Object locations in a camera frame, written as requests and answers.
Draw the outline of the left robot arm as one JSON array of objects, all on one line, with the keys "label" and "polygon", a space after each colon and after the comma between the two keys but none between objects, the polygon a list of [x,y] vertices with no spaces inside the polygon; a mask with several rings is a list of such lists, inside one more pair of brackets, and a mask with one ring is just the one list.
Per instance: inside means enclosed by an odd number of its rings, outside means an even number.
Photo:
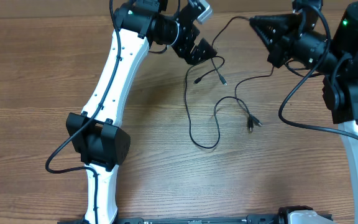
[{"label": "left robot arm", "polygon": [[153,43],[170,46],[189,65],[217,53],[199,30],[213,14],[207,1],[188,1],[175,17],[164,16],[166,1],[128,1],[115,9],[111,48],[99,82],[80,114],[70,113],[66,127],[80,153],[88,180],[88,208],[79,223],[114,223],[117,171],[131,144],[122,130],[130,88]]}]

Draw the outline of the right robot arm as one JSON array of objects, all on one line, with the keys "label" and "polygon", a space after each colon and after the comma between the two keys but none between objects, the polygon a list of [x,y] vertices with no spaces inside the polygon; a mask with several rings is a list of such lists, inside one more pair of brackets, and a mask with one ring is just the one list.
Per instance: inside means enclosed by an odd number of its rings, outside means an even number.
[{"label": "right robot arm", "polygon": [[358,1],[350,3],[335,33],[320,34],[318,21],[327,24],[321,1],[293,1],[290,14],[254,16],[250,26],[268,50],[276,68],[290,60],[303,64],[307,77],[323,78],[323,100],[346,150],[358,223]]}]

